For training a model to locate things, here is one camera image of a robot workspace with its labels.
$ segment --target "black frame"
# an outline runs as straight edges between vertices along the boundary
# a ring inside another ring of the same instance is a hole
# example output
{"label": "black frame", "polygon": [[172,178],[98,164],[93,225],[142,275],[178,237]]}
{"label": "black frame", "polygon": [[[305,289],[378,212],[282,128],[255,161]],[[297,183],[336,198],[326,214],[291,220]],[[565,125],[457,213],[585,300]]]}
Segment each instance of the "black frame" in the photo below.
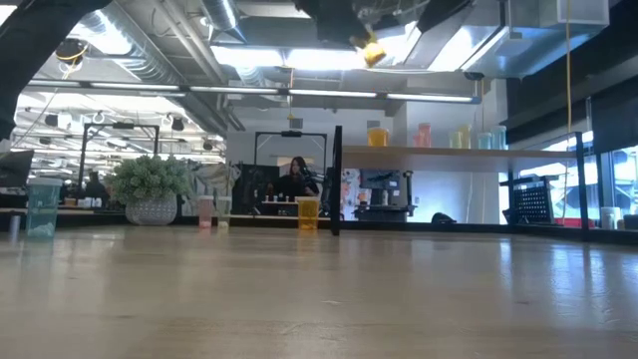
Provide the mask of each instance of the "black frame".
{"label": "black frame", "polygon": [[[446,232],[494,232],[494,233],[510,233],[510,234],[536,234],[536,235],[553,235],[559,237],[578,236],[580,240],[592,239],[592,233],[600,234],[601,238],[609,235],[608,231],[589,229],[589,214],[587,203],[587,183],[585,182],[585,149],[582,141],[582,133],[577,132],[571,134],[576,138],[576,162],[578,168],[578,195],[580,199],[580,216],[582,225],[578,228],[561,227],[557,225],[528,225],[518,224],[516,218],[512,218],[509,225],[496,224],[432,224],[432,223],[374,223],[374,222],[342,222],[340,208],[341,191],[333,190],[331,193],[330,207],[333,210],[330,213],[330,229],[333,235],[339,235],[341,228],[358,229],[358,230],[425,230],[425,231],[446,231]],[[341,126],[335,129],[334,139],[334,160],[333,160],[333,188],[341,188],[341,171],[343,158],[343,130]],[[516,183],[515,173],[509,171],[507,187],[509,191],[509,207],[514,208],[514,186]]]}
{"label": "black frame", "polygon": [[[89,129],[90,128],[99,128],[98,131],[89,138]],[[84,162],[87,156],[87,144],[90,140],[93,139],[101,130],[104,128],[113,128],[116,130],[132,130],[134,128],[139,129],[154,129],[156,131],[156,138],[154,141],[153,147],[153,155],[156,156],[158,154],[158,150],[160,147],[160,126],[158,125],[135,125],[135,124],[124,124],[124,123],[114,123],[114,124],[84,124],[84,133],[82,134],[82,153],[80,154],[80,173],[78,174],[78,185],[82,184],[82,179],[84,177]],[[80,192],[76,194],[76,199],[80,199]]]}
{"label": "black frame", "polygon": [[253,151],[253,164],[257,166],[257,152],[258,152],[258,143],[259,143],[259,138],[261,136],[281,136],[282,138],[289,138],[289,139],[293,139],[293,138],[302,138],[302,137],[320,137],[323,139],[323,174],[326,175],[327,169],[326,169],[326,160],[328,157],[328,135],[326,134],[307,134],[307,133],[302,133],[302,132],[295,132],[295,131],[283,131],[283,132],[257,132],[255,133],[255,146],[254,146],[254,151]]}

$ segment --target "overhead lamp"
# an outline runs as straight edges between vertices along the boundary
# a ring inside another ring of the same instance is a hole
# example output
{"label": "overhead lamp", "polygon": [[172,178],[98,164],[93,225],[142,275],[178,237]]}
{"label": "overhead lamp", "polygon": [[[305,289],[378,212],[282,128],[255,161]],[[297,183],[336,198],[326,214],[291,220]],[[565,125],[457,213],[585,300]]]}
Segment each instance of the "overhead lamp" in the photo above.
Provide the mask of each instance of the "overhead lamp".
{"label": "overhead lamp", "polygon": [[45,116],[44,124],[51,127],[58,127],[58,115]]}
{"label": "overhead lamp", "polygon": [[217,62],[232,67],[283,66],[281,53],[275,49],[211,46]]}
{"label": "overhead lamp", "polygon": [[208,92],[216,94],[239,94],[239,95],[277,95],[277,89],[262,88],[241,88],[241,87],[217,87],[217,86],[191,86],[194,92]]}
{"label": "overhead lamp", "polygon": [[213,143],[211,140],[206,140],[203,142],[203,148],[205,151],[212,151],[213,149]]}
{"label": "overhead lamp", "polygon": [[355,51],[296,49],[286,58],[286,66],[297,70],[337,71],[366,68],[366,62]]}
{"label": "overhead lamp", "polygon": [[170,125],[170,128],[173,131],[182,132],[183,129],[184,129],[183,118],[181,118],[181,117],[173,118],[172,119],[172,125]]}
{"label": "overhead lamp", "polygon": [[470,104],[475,101],[475,98],[472,98],[472,97],[445,96],[445,95],[388,94],[387,97],[388,97],[388,100],[440,102],[440,103]]}
{"label": "overhead lamp", "polygon": [[288,90],[290,95],[298,96],[325,96],[325,97],[350,97],[350,98],[368,98],[374,99],[377,97],[375,93],[369,92],[356,92],[356,91],[327,91],[327,90],[303,90],[303,89],[290,89]]}

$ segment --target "clear plastic cup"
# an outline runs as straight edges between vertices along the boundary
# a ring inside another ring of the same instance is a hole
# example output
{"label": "clear plastic cup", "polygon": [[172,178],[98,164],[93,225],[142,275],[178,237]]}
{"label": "clear plastic cup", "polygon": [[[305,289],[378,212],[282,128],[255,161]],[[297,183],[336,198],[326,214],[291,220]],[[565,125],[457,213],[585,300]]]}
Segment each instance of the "clear plastic cup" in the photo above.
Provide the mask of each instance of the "clear plastic cup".
{"label": "clear plastic cup", "polygon": [[197,199],[197,211],[199,213],[199,228],[206,229],[212,227],[212,202],[214,196],[201,195]]}
{"label": "clear plastic cup", "polygon": [[27,236],[51,239],[56,234],[61,179],[30,179]]}
{"label": "clear plastic cup", "polygon": [[491,150],[491,133],[478,134],[478,148],[480,150]]}
{"label": "clear plastic cup", "polygon": [[463,148],[463,135],[461,132],[451,132],[450,133],[450,148],[451,149],[462,149]]}
{"label": "clear plastic cup", "polygon": [[507,150],[507,127],[496,126],[491,129],[491,147],[494,150]]}

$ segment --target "ceiling light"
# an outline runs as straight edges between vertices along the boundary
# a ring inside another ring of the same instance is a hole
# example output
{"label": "ceiling light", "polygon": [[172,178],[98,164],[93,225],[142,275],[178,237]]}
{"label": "ceiling light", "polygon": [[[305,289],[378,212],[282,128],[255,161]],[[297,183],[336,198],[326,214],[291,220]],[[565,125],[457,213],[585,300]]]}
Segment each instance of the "ceiling light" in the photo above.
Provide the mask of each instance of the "ceiling light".
{"label": "ceiling light", "polygon": [[241,95],[277,95],[277,89],[215,87],[215,86],[191,86],[194,92],[209,92],[217,94],[241,94]]}
{"label": "ceiling light", "polygon": [[174,131],[182,132],[184,129],[183,118],[176,117],[172,119],[172,125],[170,126]]}
{"label": "ceiling light", "polygon": [[476,52],[472,57],[470,57],[464,64],[461,65],[461,70],[468,71],[480,58],[485,56],[485,54],[491,50],[505,35],[509,33],[508,27],[503,27],[498,31],[498,33],[491,38],[485,45],[483,45],[478,52]]}
{"label": "ceiling light", "polygon": [[283,66],[283,58],[278,50],[251,49],[243,47],[211,46],[217,62],[232,67],[274,67]]}
{"label": "ceiling light", "polygon": [[286,66],[297,70],[336,71],[364,69],[366,62],[354,51],[297,49],[290,52]]}
{"label": "ceiling light", "polygon": [[121,83],[91,83],[96,89],[115,90],[139,90],[139,91],[179,91],[179,86],[175,85],[151,85],[151,84],[121,84]]}
{"label": "ceiling light", "polygon": [[299,95],[299,96],[351,97],[351,98],[358,98],[358,99],[361,99],[361,98],[373,99],[377,97],[377,94],[375,93],[355,92],[355,91],[290,89],[288,93],[290,95]]}
{"label": "ceiling light", "polygon": [[475,101],[475,98],[444,95],[388,94],[388,100],[471,104]]}
{"label": "ceiling light", "polygon": [[81,87],[80,83],[77,81],[66,81],[66,80],[31,80],[29,81],[29,86],[38,87],[59,87],[59,88],[79,88]]}
{"label": "ceiling light", "polygon": [[44,124],[51,127],[58,127],[58,115],[45,116]]}

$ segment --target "wall shelf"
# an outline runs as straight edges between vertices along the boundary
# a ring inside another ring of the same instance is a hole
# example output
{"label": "wall shelf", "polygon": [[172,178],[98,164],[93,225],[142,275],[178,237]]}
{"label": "wall shelf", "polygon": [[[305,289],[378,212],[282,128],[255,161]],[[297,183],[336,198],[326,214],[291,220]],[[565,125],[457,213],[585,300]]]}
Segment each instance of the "wall shelf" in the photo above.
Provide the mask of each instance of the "wall shelf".
{"label": "wall shelf", "polygon": [[568,152],[343,147],[344,169],[516,173],[575,160]]}

